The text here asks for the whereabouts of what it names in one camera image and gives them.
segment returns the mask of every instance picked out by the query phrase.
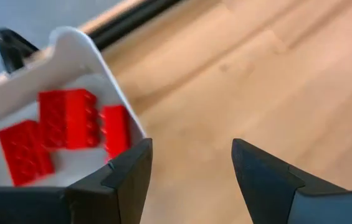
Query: red lego brick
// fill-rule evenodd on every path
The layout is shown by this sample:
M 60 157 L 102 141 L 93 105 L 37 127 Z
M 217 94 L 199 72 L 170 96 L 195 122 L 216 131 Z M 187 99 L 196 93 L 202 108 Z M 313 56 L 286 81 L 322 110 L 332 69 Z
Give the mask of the red lego brick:
M 130 117 L 123 105 L 105 106 L 101 117 L 104 120 L 105 150 L 115 158 L 130 147 Z
M 65 91 L 40 92 L 39 114 L 42 145 L 48 150 L 65 147 Z
M 99 143 L 97 98 L 87 90 L 68 90 L 65 96 L 67 149 L 95 147 Z
M 50 155 L 41 147 L 39 125 L 23 121 L 0 130 L 0 143 L 15 186 L 54 173 Z

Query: white bin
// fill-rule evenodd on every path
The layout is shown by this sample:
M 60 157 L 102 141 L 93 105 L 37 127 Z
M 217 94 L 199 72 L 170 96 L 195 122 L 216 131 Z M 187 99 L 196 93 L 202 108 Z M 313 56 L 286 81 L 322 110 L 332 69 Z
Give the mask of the white bin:
M 13 73 L 0 76 L 0 129 L 25 119 L 38 121 L 37 94 L 40 91 L 85 88 L 97 96 L 97 109 L 123 104 L 130 114 L 131 143 L 142 139 L 144 131 L 92 40 L 71 27 L 50 35 L 50 54 Z M 100 147 L 81 151 L 52 153 L 55 174 L 31 183 L 39 186 L 68 186 L 105 164 Z M 0 145 L 0 186 L 12 186 L 12 179 Z

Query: white plastic container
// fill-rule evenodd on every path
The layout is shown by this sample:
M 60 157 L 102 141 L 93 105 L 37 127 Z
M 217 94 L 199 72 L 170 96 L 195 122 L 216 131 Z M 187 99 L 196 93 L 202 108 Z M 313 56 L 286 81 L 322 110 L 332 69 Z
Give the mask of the white plastic container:
M 85 88 L 103 105 L 123 104 L 130 114 L 132 144 L 144 131 L 92 40 L 71 27 L 62 27 L 50 35 L 50 54 L 30 63 L 8 78 L 0 75 L 0 129 L 25 119 L 38 121 L 37 94 L 44 90 Z M 82 151 L 60 150 L 52 154 L 55 174 L 31 185 L 68 186 L 105 164 L 106 152 L 98 148 Z M 6 160 L 0 145 L 0 186 L 11 186 Z

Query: wooden floor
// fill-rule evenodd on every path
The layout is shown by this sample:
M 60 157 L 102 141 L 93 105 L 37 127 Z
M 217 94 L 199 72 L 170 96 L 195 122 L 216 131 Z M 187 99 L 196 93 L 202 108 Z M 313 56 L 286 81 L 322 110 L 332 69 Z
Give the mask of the wooden floor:
M 185 0 L 104 57 L 154 140 L 142 223 L 251 223 L 233 138 L 352 189 L 352 0 Z

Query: lego brick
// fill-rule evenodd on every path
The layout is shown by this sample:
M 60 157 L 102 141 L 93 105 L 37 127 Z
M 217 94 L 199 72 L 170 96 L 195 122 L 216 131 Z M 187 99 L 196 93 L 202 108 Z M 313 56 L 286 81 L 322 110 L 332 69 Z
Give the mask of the lego brick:
M 130 148 L 130 117 L 123 105 L 105 106 L 101 112 L 105 150 L 113 159 Z
M 43 150 L 39 125 L 26 120 L 0 130 L 0 143 L 15 186 L 54 173 L 50 155 Z
M 52 151 L 65 147 L 65 91 L 40 92 L 39 116 L 42 145 Z
M 95 147 L 99 143 L 97 98 L 84 89 L 68 90 L 65 96 L 67 149 Z

